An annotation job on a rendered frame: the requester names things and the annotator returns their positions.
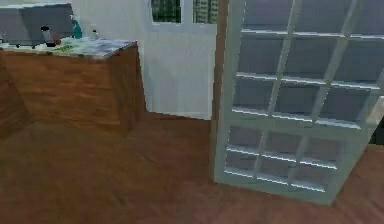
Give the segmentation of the black pepper shaker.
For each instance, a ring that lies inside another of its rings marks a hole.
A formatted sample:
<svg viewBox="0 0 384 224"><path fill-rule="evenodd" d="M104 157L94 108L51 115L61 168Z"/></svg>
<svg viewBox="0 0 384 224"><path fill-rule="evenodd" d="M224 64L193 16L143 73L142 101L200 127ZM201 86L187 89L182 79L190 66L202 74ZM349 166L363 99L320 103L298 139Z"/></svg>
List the black pepper shaker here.
<svg viewBox="0 0 384 224"><path fill-rule="evenodd" d="M49 27L48 26L42 26L41 31L42 31L42 35L43 35L44 41L46 43L46 46L47 47L55 47L56 44L55 44L55 41L51 35Z"/></svg>

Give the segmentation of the grey microwave oven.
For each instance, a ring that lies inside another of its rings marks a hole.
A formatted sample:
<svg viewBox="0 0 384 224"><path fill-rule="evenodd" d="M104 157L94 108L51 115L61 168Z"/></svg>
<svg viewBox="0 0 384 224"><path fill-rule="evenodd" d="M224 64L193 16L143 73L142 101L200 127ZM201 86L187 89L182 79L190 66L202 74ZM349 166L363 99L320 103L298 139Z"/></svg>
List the grey microwave oven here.
<svg viewBox="0 0 384 224"><path fill-rule="evenodd" d="M0 6L0 43L37 46L45 42L42 27L59 38L71 37L70 3L27 3Z"/></svg>

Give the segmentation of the window with white frame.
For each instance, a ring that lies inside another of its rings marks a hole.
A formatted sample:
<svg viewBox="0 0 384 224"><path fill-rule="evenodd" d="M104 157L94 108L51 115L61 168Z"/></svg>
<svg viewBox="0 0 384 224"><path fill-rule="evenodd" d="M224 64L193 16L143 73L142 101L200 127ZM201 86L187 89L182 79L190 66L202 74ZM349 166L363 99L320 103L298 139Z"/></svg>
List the window with white frame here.
<svg viewBox="0 0 384 224"><path fill-rule="evenodd" d="M195 24L215 24L219 0L149 0L152 21L177 23L190 20Z"/></svg>

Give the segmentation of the teal bottle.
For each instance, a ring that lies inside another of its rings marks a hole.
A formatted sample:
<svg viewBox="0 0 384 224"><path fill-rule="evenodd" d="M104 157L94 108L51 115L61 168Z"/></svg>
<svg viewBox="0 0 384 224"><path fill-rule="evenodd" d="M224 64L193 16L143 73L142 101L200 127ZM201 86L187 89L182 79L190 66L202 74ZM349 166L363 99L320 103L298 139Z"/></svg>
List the teal bottle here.
<svg viewBox="0 0 384 224"><path fill-rule="evenodd" d="M75 16L71 16L71 22L73 26L73 37L75 39L80 39L82 37L82 29L80 27L79 22L76 20Z"/></svg>

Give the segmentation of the wooden counter with marble top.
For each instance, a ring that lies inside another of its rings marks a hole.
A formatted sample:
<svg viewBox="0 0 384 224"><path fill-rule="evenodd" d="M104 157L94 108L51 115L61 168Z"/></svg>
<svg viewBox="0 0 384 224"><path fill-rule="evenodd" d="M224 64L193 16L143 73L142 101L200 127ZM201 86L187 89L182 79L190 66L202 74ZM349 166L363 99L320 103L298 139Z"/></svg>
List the wooden counter with marble top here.
<svg viewBox="0 0 384 224"><path fill-rule="evenodd" d="M47 47L0 44L0 66L39 122L125 136L146 110L138 43L63 38ZM53 51L65 45L74 48Z"/></svg>

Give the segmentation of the white glass-paned room door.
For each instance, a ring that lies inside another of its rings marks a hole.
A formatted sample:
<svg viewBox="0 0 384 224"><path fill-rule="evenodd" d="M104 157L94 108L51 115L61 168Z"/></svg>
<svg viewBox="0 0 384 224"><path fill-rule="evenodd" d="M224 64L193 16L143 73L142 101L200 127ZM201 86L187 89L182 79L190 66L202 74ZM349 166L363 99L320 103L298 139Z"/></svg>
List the white glass-paned room door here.
<svg viewBox="0 0 384 224"><path fill-rule="evenodd" d="M330 205L384 116L384 0L228 0L217 183Z"/></svg>

